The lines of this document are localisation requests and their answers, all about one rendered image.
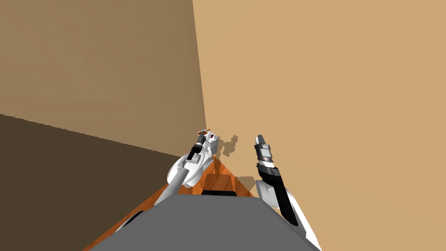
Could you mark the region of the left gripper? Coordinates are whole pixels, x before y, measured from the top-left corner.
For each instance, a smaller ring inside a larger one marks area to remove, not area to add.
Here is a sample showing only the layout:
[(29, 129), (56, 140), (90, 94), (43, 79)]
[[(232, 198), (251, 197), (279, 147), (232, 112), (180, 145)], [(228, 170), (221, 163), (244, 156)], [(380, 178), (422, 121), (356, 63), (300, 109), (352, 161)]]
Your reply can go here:
[(208, 153), (209, 156), (215, 155), (218, 150), (220, 137), (215, 133), (206, 133), (205, 139), (206, 140), (203, 144), (203, 149)]

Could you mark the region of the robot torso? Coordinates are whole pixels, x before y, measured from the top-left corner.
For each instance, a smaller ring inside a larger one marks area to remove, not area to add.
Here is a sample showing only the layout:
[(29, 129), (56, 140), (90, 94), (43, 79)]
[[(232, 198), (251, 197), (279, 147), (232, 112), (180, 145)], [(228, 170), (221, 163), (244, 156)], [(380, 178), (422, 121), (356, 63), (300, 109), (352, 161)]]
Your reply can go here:
[(256, 197), (177, 194), (90, 251), (319, 251)]

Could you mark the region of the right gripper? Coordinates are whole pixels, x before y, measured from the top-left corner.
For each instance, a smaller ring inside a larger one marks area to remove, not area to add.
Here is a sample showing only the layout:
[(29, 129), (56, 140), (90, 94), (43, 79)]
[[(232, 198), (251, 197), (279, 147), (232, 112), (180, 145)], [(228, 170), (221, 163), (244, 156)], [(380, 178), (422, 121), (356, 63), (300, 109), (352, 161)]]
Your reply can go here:
[(270, 151), (269, 144), (259, 143), (259, 144), (254, 145), (254, 148), (256, 150), (258, 160), (272, 160), (272, 154)]

